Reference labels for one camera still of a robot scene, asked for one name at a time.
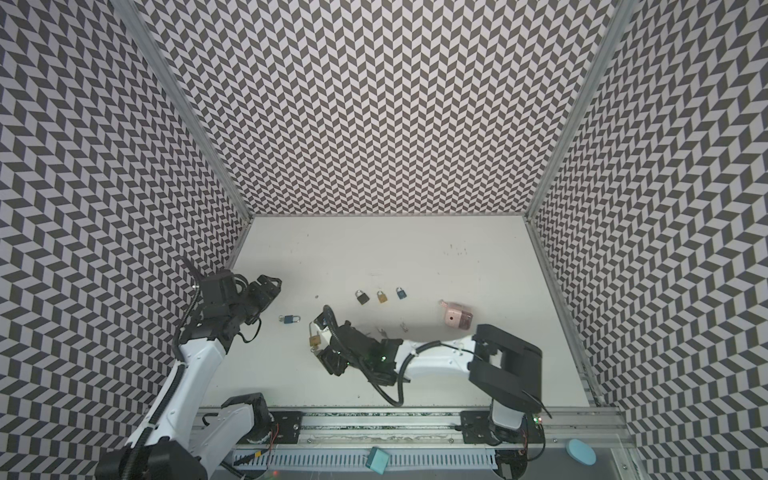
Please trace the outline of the black padlock with keys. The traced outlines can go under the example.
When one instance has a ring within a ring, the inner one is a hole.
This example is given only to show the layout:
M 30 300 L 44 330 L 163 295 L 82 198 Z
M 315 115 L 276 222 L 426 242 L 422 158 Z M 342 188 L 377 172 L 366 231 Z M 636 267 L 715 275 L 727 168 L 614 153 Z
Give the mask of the black padlock with keys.
M 355 292 L 355 298 L 360 305 L 365 305 L 370 301 L 370 297 L 363 290 L 357 290 Z

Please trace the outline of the long shackle brass padlock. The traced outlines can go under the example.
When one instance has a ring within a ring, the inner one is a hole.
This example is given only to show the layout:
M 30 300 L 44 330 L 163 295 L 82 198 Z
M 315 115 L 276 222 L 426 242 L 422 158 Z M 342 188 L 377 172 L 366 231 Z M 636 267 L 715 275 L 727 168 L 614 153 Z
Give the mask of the long shackle brass padlock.
M 309 345 L 312 350 L 321 350 L 323 348 L 323 328 L 311 323 L 309 325 Z

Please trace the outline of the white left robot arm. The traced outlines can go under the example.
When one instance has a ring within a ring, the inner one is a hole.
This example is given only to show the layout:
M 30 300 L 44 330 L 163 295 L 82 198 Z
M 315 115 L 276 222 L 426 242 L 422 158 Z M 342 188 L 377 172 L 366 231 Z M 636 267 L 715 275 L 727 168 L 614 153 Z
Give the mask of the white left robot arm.
M 260 393 L 227 399 L 212 422 L 193 430 L 209 385 L 244 325 L 259 321 L 282 281 L 254 281 L 222 269 L 203 275 L 184 261 L 196 293 L 172 338 L 174 364 L 136 431 L 98 461 L 98 479 L 208 479 L 245 437 L 264 438 L 271 417 Z

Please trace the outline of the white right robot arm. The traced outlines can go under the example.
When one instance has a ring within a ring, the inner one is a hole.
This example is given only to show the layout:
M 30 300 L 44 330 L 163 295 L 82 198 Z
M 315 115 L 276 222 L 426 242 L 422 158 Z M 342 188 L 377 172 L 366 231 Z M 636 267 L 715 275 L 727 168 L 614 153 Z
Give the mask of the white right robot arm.
M 420 376 L 455 375 L 490 398 L 483 443 L 542 441 L 542 350 L 496 326 L 481 324 L 455 340 L 375 340 L 340 324 L 326 305 L 309 324 L 309 347 L 325 370 L 340 376 L 358 370 L 392 407 L 405 405 L 405 385 Z

